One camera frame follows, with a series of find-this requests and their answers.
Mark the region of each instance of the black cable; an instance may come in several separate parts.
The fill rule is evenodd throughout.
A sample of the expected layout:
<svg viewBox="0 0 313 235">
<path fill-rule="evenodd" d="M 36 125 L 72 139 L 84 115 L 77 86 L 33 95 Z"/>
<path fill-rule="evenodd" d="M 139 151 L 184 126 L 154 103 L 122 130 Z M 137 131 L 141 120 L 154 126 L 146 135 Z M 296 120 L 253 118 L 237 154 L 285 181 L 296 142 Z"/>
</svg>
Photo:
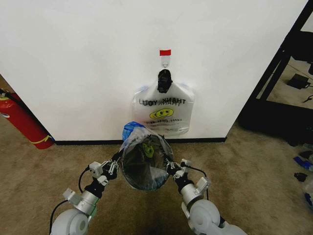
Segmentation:
<svg viewBox="0 0 313 235">
<path fill-rule="evenodd" d="M 81 193 L 83 192 L 83 190 L 82 190 L 82 187 L 80 186 L 80 183 L 81 183 L 81 181 L 82 181 L 83 175 L 84 175 L 85 172 L 87 172 L 87 171 L 89 171 L 89 166 L 87 166 L 86 169 L 85 169 L 85 170 L 80 174 L 80 176 L 79 176 L 78 188 L 79 188 L 79 190 L 80 190 Z"/>
<path fill-rule="evenodd" d="M 305 101 L 303 101 L 303 103 L 305 103 L 305 102 L 308 102 L 309 100 L 312 100 L 312 97 L 313 95 L 311 95 L 311 96 L 309 96 Z"/>
<path fill-rule="evenodd" d="M 55 211 L 57 210 L 57 208 L 62 205 L 63 203 L 67 202 L 67 200 L 63 201 L 63 202 L 60 202 L 52 211 L 51 213 L 51 217 L 50 217 L 50 229 L 49 229 L 49 235 L 51 234 L 51 230 L 52 230 L 52 221 L 53 221 L 53 216 L 54 216 L 54 213 Z"/>
<path fill-rule="evenodd" d="M 200 169 L 197 169 L 197 168 L 194 168 L 194 167 L 191 167 L 191 166 L 187 166 L 186 164 L 184 164 L 184 166 L 189 168 L 189 169 L 193 169 L 193 170 L 202 172 L 204 174 L 204 176 L 206 177 L 206 173 L 203 170 L 200 170 Z M 208 189 L 206 189 L 206 199 L 209 200 L 209 191 L 208 191 Z"/>
</svg>

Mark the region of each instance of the yellow smiley face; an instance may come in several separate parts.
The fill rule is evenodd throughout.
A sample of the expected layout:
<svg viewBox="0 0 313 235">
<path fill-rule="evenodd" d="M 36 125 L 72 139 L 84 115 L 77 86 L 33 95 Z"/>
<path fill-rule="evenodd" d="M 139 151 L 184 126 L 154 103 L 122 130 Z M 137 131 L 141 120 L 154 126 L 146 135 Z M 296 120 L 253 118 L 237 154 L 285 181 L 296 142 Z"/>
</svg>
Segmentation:
<svg viewBox="0 0 313 235">
<path fill-rule="evenodd" d="M 159 111 L 153 112 L 150 114 L 152 119 L 161 119 L 165 117 L 170 117 L 173 115 L 174 111 L 172 109 L 161 109 Z"/>
</svg>

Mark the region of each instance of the blue plastic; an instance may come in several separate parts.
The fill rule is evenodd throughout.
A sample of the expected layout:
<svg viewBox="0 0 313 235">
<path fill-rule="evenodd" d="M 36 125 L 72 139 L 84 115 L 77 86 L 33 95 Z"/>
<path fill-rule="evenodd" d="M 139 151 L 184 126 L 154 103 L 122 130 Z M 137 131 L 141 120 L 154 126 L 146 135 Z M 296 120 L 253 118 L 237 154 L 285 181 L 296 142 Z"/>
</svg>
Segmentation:
<svg viewBox="0 0 313 235">
<path fill-rule="evenodd" d="M 123 141 L 125 141 L 128 138 L 128 136 L 131 134 L 131 132 L 133 132 L 135 127 L 145 127 L 145 126 L 141 125 L 140 123 L 137 123 L 135 121 L 131 121 L 131 122 L 127 123 L 124 126 L 124 130 L 122 133 L 122 140 Z"/>
<path fill-rule="evenodd" d="M 299 157 L 295 157 L 293 158 L 300 166 L 302 166 L 303 168 L 305 168 L 306 170 L 310 170 L 311 167 L 313 166 L 312 163 L 308 162 L 308 161 L 303 161 L 301 158 Z"/>
</svg>

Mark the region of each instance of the fire extinguisher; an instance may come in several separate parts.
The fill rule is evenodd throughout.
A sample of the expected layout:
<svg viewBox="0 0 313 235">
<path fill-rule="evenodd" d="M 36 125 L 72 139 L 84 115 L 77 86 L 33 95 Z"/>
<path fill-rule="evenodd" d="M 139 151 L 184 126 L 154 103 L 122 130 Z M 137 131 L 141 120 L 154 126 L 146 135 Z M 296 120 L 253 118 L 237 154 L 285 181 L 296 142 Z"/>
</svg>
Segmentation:
<svg viewBox="0 0 313 235">
<path fill-rule="evenodd" d="M 51 136 L 16 93 L 6 93 L 0 89 L 0 113 L 38 149 L 46 149 L 54 144 Z"/>
</svg>

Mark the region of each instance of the black baseboard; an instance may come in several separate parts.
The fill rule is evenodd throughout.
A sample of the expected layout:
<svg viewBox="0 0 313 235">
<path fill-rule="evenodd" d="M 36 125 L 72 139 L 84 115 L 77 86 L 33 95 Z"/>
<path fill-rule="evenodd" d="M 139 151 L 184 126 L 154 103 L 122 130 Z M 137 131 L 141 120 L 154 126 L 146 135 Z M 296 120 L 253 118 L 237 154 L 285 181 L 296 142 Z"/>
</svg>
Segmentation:
<svg viewBox="0 0 313 235">
<path fill-rule="evenodd" d="M 225 142 L 225 138 L 194 138 L 194 139 L 167 139 L 169 143 L 217 143 Z M 55 141 L 57 145 L 100 145 L 100 144 L 122 144 L 122 140 L 112 141 Z"/>
</svg>

